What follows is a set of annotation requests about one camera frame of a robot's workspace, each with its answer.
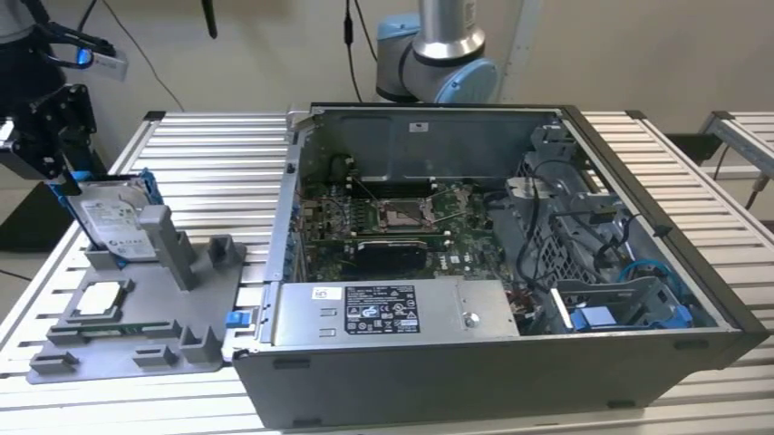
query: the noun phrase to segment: open computer chassis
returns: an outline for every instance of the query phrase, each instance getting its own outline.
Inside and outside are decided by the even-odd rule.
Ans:
[[[316,104],[254,341],[266,427],[647,405],[767,336],[569,106]]]

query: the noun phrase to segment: motherboard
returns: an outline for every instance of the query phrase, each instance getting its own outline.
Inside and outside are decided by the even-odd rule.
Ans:
[[[312,282],[370,279],[512,281],[473,183],[349,179],[302,190],[302,251]]]

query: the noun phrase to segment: power supply label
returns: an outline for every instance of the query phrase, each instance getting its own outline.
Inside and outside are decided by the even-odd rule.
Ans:
[[[418,307],[412,285],[344,288],[344,331],[348,334],[416,334]]]

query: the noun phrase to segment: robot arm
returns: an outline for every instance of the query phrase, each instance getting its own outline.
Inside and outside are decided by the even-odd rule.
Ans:
[[[418,15],[381,20],[376,94],[389,102],[486,102],[496,65],[484,58],[474,0],[418,0]]]
[[[82,60],[58,59],[50,44],[73,45]],[[87,68],[93,53],[115,52],[103,39],[51,23],[39,0],[0,0],[0,123],[11,125],[0,140],[0,163],[25,179],[59,185],[67,195],[79,193],[67,161],[77,170],[103,172],[90,147],[97,128],[87,91],[66,85],[61,71]]]

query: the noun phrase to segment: metal workbench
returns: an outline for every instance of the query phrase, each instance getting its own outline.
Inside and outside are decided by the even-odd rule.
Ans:
[[[585,116],[755,316],[774,330],[774,237],[647,120],[623,112]],[[111,168],[113,173],[153,171],[174,224],[192,241],[230,233],[248,244],[237,300],[242,307],[260,302],[285,129],[284,114],[169,113],[160,121],[142,122]],[[0,325],[0,430],[78,435],[260,431],[232,368],[109,381],[25,382],[27,360],[83,274],[82,249],[83,237],[71,227]],[[774,339],[724,371],[692,374],[644,410],[341,433],[548,432],[774,433]]]

